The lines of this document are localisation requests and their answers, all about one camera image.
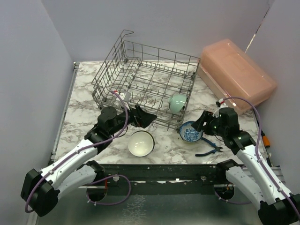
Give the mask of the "grey wire dish rack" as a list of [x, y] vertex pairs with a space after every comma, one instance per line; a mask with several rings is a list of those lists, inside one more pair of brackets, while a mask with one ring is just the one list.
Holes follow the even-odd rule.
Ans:
[[[119, 35], [92, 80], [92, 97], [99, 109], [114, 106], [120, 111], [116, 97], [110, 92], [128, 92], [129, 106], [138, 104], [157, 116], [156, 124], [177, 129], [184, 121], [200, 59], [132, 42], [128, 37], [133, 33], [123, 30]], [[167, 102], [173, 94], [187, 98], [177, 113], [171, 112]]]

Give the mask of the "mint green ceramic bowl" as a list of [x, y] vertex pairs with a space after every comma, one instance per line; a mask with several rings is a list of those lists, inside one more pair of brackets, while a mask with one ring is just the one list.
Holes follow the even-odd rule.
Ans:
[[181, 93], [174, 93], [168, 99], [169, 109], [171, 113], [176, 114], [178, 113], [184, 106], [187, 100], [186, 95]]

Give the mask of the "blue floral orange bowl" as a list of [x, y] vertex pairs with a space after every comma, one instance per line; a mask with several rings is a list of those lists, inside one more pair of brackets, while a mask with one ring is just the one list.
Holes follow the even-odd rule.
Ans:
[[203, 131], [195, 130], [191, 125], [194, 121], [184, 122], [179, 128], [179, 135], [182, 141], [187, 143], [196, 143], [202, 139]]

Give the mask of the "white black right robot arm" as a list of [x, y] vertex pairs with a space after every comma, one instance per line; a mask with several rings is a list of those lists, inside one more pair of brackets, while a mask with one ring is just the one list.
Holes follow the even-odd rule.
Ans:
[[300, 219], [300, 196], [294, 195], [277, 177], [258, 150], [252, 136], [240, 129], [234, 109], [220, 108], [218, 115], [204, 111], [191, 125], [196, 131], [220, 136], [241, 160], [250, 176], [234, 160], [219, 163], [215, 172], [220, 183], [230, 182], [255, 206], [264, 225], [290, 225]]

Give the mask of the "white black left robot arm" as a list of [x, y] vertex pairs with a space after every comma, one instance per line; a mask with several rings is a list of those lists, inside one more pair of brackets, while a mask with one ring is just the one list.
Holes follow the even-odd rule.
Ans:
[[145, 112], [139, 105], [125, 107], [122, 113], [108, 106], [101, 110], [97, 123], [68, 154], [51, 165], [25, 175], [21, 198], [25, 212], [36, 212], [40, 217], [49, 213], [58, 203], [62, 183], [84, 162], [106, 149], [129, 125], [146, 128], [157, 116]]

